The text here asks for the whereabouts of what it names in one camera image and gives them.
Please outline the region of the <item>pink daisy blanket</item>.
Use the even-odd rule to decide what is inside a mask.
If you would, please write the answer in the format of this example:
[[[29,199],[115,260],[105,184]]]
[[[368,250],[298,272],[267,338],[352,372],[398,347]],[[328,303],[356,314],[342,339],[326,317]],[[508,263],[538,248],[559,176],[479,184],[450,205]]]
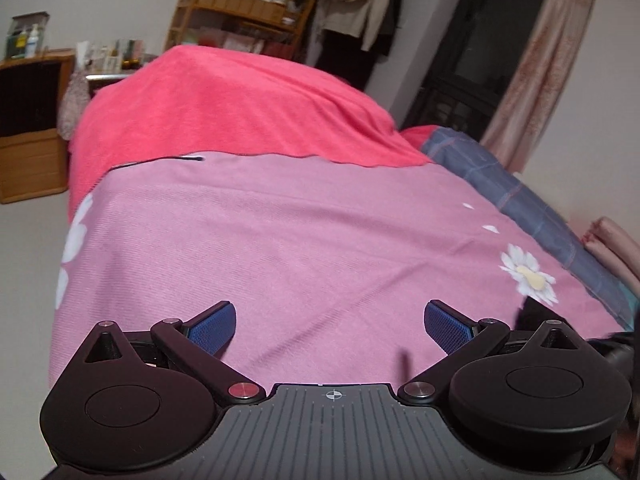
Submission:
[[[400,385],[438,361],[439,299],[512,323],[526,297],[586,338],[630,325],[469,183],[435,164],[203,153],[109,171],[67,234],[50,376],[89,330],[147,330],[221,300],[224,362],[277,382]]]

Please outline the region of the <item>blue plaid bedsheet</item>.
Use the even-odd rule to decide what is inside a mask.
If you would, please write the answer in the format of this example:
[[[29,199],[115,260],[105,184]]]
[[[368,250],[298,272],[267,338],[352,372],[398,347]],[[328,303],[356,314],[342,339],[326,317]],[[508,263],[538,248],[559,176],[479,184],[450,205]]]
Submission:
[[[533,237],[602,302],[620,326],[629,330],[634,325],[639,298],[582,246],[551,206],[507,172],[491,152],[467,134],[441,126],[419,127],[414,134],[414,143],[423,154],[472,185]]]

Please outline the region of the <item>coral red blanket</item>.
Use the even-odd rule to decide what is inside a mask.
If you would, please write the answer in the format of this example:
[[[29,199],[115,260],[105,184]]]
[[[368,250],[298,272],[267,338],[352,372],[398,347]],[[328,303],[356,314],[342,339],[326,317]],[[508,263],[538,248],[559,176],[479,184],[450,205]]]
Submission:
[[[338,78],[282,58],[178,46],[90,100],[70,139],[70,201],[113,168],[201,152],[318,156],[366,168],[430,161]]]

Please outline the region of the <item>dark window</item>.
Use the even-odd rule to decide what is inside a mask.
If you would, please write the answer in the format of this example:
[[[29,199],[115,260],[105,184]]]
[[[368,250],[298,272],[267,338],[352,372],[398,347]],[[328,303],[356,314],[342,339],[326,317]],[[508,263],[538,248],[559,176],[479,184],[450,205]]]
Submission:
[[[544,0],[459,0],[404,122],[482,140]]]

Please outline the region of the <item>pink floral curtain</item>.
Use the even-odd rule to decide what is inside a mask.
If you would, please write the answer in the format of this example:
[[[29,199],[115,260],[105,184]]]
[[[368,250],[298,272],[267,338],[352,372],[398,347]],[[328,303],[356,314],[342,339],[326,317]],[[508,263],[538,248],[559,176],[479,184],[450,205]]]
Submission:
[[[526,166],[544,134],[584,39],[594,0],[544,0],[480,144],[509,172]]]

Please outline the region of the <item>wooden cabinet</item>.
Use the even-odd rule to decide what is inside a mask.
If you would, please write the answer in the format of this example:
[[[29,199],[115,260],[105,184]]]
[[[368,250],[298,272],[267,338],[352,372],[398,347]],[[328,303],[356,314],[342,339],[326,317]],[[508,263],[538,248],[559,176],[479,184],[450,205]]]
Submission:
[[[70,49],[1,63],[2,204],[67,190],[67,142],[58,134],[58,109],[74,66]]]

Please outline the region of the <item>floral cloth bag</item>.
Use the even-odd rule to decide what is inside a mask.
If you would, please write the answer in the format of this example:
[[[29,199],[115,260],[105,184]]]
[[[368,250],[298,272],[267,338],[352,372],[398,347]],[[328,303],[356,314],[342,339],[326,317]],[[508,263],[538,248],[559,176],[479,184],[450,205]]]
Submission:
[[[72,138],[80,118],[90,102],[90,87],[87,75],[88,73],[85,70],[73,71],[61,104],[58,107],[56,130],[58,130],[58,135],[65,141],[69,141]]]

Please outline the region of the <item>wooden shelf rack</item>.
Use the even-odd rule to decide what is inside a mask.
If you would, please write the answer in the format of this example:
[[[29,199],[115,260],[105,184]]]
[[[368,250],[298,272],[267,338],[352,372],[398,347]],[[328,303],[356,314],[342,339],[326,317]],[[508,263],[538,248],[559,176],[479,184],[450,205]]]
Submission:
[[[317,0],[178,0],[164,49],[226,48],[292,61]]]

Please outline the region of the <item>hanging clothes on rack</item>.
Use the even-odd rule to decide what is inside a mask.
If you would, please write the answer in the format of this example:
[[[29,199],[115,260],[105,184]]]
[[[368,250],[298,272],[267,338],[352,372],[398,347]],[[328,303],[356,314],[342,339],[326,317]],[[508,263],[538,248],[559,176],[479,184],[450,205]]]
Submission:
[[[402,0],[293,0],[310,6],[294,60],[362,91],[387,58],[399,28]]]

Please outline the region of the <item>white lotion bottle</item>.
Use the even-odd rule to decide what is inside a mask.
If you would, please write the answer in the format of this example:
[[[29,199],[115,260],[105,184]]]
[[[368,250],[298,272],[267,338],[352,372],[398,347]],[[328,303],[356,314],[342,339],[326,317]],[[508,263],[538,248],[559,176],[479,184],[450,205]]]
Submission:
[[[39,44],[39,27],[37,24],[32,25],[25,47],[25,58],[34,58],[38,51]]]

